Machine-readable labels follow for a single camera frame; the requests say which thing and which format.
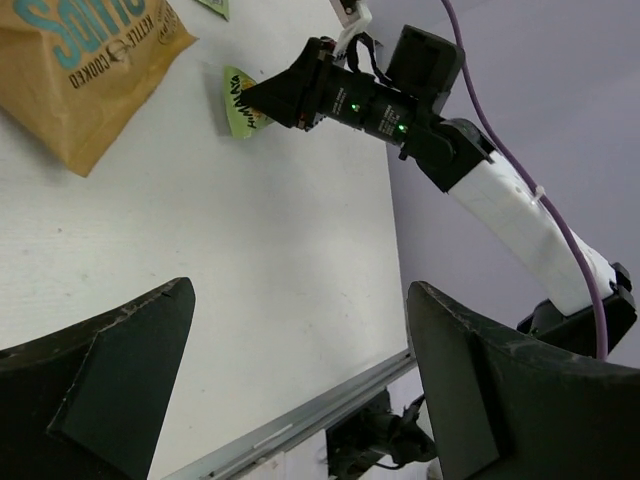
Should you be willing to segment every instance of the white wall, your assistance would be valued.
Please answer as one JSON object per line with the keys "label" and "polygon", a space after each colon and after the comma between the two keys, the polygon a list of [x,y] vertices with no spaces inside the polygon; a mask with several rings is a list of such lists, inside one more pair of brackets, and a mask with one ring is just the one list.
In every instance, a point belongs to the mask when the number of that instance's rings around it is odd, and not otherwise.
{"label": "white wall", "polygon": [[[387,57],[405,23],[453,39],[440,0],[369,4]],[[494,129],[572,228],[609,260],[622,262],[640,285],[640,2],[453,4]],[[444,115],[477,122],[461,79]],[[515,326],[544,299],[542,290],[478,221],[397,153],[389,149],[405,290],[413,280],[427,280]],[[638,343],[640,325],[611,361],[640,367]]]}

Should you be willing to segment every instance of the white clip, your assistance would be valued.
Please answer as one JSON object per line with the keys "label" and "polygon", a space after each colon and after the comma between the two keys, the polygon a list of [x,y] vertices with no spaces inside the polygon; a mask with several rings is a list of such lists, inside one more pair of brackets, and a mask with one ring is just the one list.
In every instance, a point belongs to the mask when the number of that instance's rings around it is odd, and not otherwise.
{"label": "white clip", "polygon": [[535,196],[533,197],[533,200],[531,200],[531,205],[536,205],[537,203],[540,203],[540,200],[546,194],[547,192],[545,192],[544,187],[542,185],[538,185],[536,187]]}
{"label": "white clip", "polygon": [[351,15],[352,17],[356,18],[356,20],[351,25],[346,27],[340,34],[340,37],[338,37],[336,47],[333,50],[333,55],[336,58],[340,58],[340,55],[342,55],[346,51],[353,37],[365,32],[367,30],[367,27],[373,20],[371,10],[369,10],[367,4],[362,0],[356,3],[356,8],[357,13]]}

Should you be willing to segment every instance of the small green packet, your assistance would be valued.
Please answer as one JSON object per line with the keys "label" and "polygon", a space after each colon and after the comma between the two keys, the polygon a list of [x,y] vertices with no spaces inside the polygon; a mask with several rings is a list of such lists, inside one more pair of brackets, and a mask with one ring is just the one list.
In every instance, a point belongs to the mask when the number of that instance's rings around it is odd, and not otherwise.
{"label": "small green packet", "polygon": [[258,112],[240,101],[242,91],[255,84],[256,81],[242,70],[232,66],[224,67],[224,103],[231,135],[234,138],[249,138],[254,132],[273,123],[273,120],[262,112]]}
{"label": "small green packet", "polygon": [[222,15],[227,22],[229,21],[229,0],[196,0],[196,2],[210,8],[218,15]]}

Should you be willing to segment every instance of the purple cable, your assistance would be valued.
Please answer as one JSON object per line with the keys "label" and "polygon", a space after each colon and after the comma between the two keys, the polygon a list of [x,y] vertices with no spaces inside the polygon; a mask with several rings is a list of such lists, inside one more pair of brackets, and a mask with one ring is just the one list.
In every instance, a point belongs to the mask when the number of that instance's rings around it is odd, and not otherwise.
{"label": "purple cable", "polygon": [[[451,21],[451,26],[453,27],[453,34],[456,38],[456,43],[458,46],[464,50],[464,44],[462,42],[462,31],[460,30],[460,23],[458,22],[458,17],[456,15],[455,10],[453,9],[453,5],[451,5],[450,0],[442,0],[442,5],[444,6],[447,14],[449,15],[449,20]],[[487,131],[487,134],[496,144],[498,149],[502,152],[505,158],[513,165],[513,168],[518,172],[518,174],[522,177],[524,182],[527,184],[531,192],[534,194],[538,189],[538,184],[535,180],[529,175],[527,170],[522,166],[522,164],[516,159],[515,155],[511,153],[511,151],[507,148],[507,146],[500,140],[500,137],[496,134],[496,132],[491,127],[487,116],[484,114],[482,107],[480,106],[480,101],[478,100],[478,95],[476,93],[475,87],[473,86],[473,82],[471,81],[471,75],[469,73],[469,66],[465,60],[462,65],[462,75],[464,77],[464,81],[467,84],[467,90],[469,91],[469,96],[471,97],[471,102],[473,103],[473,107],[478,114],[478,118],[480,118],[480,123]],[[593,311],[596,319],[596,356],[599,360],[606,360],[607,355],[609,353],[609,339],[607,333],[607,317],[604,311],[604,305],[602,300],[600,299],[600,293],[598,292],[598,286],[596,284],[596,280],[593,277],[593,272],[587,263],[587,260],[584,258],[582,254],[582,250],[578,246],[569,225],[562,218],[558,209],[551,203],[551,200],[546,195],[542,195],[540,198],[540,202],[547,209],[551,218],[556,222],[562,236],[567,242],[569,246],[569,250],[576,258],[578,262],[578,266],[580,267],[580,271],[582,275],[584,275],[584,279],[587,283],[587,288],[589,290],[589,295],[591,297],[591,303],[593,303]]]}

